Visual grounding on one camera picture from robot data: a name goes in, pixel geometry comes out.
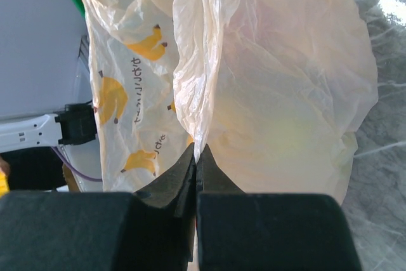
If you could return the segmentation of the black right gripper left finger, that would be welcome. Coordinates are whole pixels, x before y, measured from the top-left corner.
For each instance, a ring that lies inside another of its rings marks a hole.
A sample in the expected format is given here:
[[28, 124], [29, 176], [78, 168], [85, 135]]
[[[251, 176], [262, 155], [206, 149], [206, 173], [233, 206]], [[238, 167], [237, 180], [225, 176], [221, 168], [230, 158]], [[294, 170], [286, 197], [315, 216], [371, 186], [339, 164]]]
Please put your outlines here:
[[193, 259], [189, 146], [136, 192], [10, 192], [1, 199], [2, 270], [186, 270]]

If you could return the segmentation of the orange banana-print plastic bag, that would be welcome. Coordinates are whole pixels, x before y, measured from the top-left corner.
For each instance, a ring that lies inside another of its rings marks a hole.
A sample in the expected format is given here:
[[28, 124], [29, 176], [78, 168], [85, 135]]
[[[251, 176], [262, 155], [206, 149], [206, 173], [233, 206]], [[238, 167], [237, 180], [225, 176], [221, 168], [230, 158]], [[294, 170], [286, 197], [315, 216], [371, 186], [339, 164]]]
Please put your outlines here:
[[378, 99], [354, 0], [82, 0], [103, 189], [134, 192], [190, 145], [246, 192], [342, 202]]

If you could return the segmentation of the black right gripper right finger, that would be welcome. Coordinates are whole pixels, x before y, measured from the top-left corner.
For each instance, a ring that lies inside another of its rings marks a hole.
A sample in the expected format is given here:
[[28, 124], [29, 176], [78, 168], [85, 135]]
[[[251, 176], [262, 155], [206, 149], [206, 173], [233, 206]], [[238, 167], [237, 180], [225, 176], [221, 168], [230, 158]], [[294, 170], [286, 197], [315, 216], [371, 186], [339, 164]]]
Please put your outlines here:
[[361, 270], [346, 217], [326, 194], [246, 193], [209, 147], [197, 163], [201, 270]]

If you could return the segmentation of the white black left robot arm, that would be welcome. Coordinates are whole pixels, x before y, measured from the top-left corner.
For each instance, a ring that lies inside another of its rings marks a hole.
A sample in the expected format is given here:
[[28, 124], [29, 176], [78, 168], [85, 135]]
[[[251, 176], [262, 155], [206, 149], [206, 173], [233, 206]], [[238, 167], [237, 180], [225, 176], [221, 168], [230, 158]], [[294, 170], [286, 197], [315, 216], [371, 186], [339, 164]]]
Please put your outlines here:
[[96, 122], [90, 103], [67, 104], [61, 111], [36, 117], [1, 121], [1, 152], [82, 145], [96, 138]]

